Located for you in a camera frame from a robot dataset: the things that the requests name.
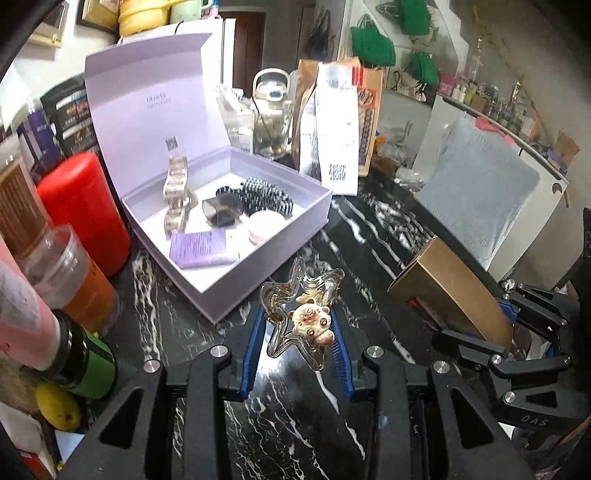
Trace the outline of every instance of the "red cylindrical container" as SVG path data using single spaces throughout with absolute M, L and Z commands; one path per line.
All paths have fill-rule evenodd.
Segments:
M 69 223 L 96 265 L 110 277 L 125 264 L 131 240 L 94 153 L 62 162 L 37 186 L 53 223 Z

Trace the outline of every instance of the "yellow container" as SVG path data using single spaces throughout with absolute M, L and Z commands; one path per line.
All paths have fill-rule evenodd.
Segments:
M 119 35 L 162 27 L 168 23 L 168 9 L 186 0 L 125 0 L 119 10 Z

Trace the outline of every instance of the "picture frame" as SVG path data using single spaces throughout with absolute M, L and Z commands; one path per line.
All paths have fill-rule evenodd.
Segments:
M 61 39 L 66 28 L 68 8 L 68 2 L 57 5 L 43 19 L 43 22 L 31 34 L 28 41 L 45 47 L 60 48 Z
M 119 0 L 79 0 L 78 25 L 118 35 L 118 19 Z

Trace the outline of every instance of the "star-shaped glass clip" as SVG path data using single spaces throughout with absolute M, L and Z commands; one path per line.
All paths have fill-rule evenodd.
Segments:
M 267 355 L 277 358 L 295 345 L 312 370 L 324 368 L 324 347 L 334 339 L 329 308 L 344 277 L 337 268 L 310 278 L 304 260 L 296 257 L 287 283 L 263 283 L 261 304 L 274 325 Z

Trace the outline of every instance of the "red fabric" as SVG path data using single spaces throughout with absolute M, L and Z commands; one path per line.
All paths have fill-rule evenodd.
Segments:
M 505 140 L 505 142 L 507 142 L 509 145 L 515 145 L 515 140 L 513 140 L 513 138 L 510 135 L 503 132 L 503 130 L 501 130 L 496 125 L 490 123 L 483 116 L 477 116 L 474 124 L 476 125 L 477 129 L 483 130 L 485 132 L 493 132 L 493 133 L 499 134 L 500 136 L 503 137 L 503 140 Z

